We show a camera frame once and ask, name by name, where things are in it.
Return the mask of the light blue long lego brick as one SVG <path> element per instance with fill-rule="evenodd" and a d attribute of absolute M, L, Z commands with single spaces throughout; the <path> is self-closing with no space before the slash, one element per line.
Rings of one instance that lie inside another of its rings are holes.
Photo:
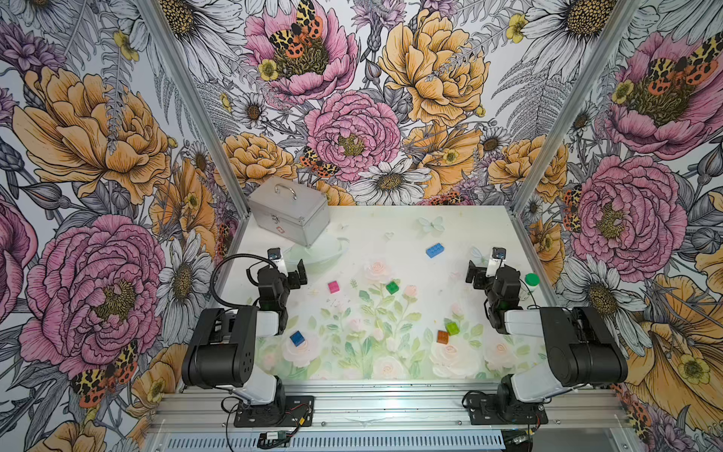
<path fill-rule="evenodd" d="M 426 255 L 429 258 L 435 258 L 435 257 L 439 256 L 440 254 L 442 254 L 444 251 L 445 251 L 444 246 L 442 246 L 441 243 L 437 243 L 426 249 Z"/>

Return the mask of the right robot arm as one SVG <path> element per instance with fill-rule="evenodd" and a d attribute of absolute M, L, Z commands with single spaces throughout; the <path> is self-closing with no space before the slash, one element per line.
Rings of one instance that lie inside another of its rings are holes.
<path fill-rule="evenodd" d="M 465 282 L 485 293 L 485 314 L 502 335 L 543 340 L 546 363 L 502 378 L 493 399 L 485 405 L 510 420 L 516 412 L 538 412 L 546 399 L 587 385 L 624 382 L 627 359 L 601 315 L 591 307 L 538 307 L 520 305 L 520 271 L 500 265 L 468 264 Z"/>

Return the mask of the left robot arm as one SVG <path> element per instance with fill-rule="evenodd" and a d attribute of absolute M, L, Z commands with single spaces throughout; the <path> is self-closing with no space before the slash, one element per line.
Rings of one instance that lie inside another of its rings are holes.
<path fill-rule="evenodd" d="M 259 296 L 246 305 L 226 301 L 217 292 L 221 269 L 237 259 L 263 264 L 256 277 L 247 274 Z M 257 340 L 285 332 L 290 293 L 308 284 L 303 261 L 288 273 L 281 270 L 281 265 L 279 249 L 270 249 L 267 257 L 236 253 L 220 261 L 210 278 L 210 295 L 218 307 L 204 309 L 199 316 L 182 363 L 184 385 L 226 391 L 252 409 L 285 412 L 281 379 L 255 363 Z"/>

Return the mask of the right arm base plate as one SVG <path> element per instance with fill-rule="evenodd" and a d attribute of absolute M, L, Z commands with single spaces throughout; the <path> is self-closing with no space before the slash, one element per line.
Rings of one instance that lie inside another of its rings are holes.
<path fill-rule="evenodd" d="M 538 428 L 549 423 L 543 404 L 520 402 L 515 397 L 504 400 L 500 395 L 470 391 L 462 398 L 461 405 L 474 426 L 530 425 Z"/>

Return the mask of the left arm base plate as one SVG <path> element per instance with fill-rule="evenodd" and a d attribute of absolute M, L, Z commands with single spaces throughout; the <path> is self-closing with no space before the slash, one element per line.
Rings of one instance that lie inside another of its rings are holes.
<path fill-rule="evenodd" d="M 292 429 L 297 425 L 308 428 L 313 423 L 315 402 L 316 398 L 312 395 L 288 395 L 284 401 L 238 409 L 233 425 L 245 429 Z"/>

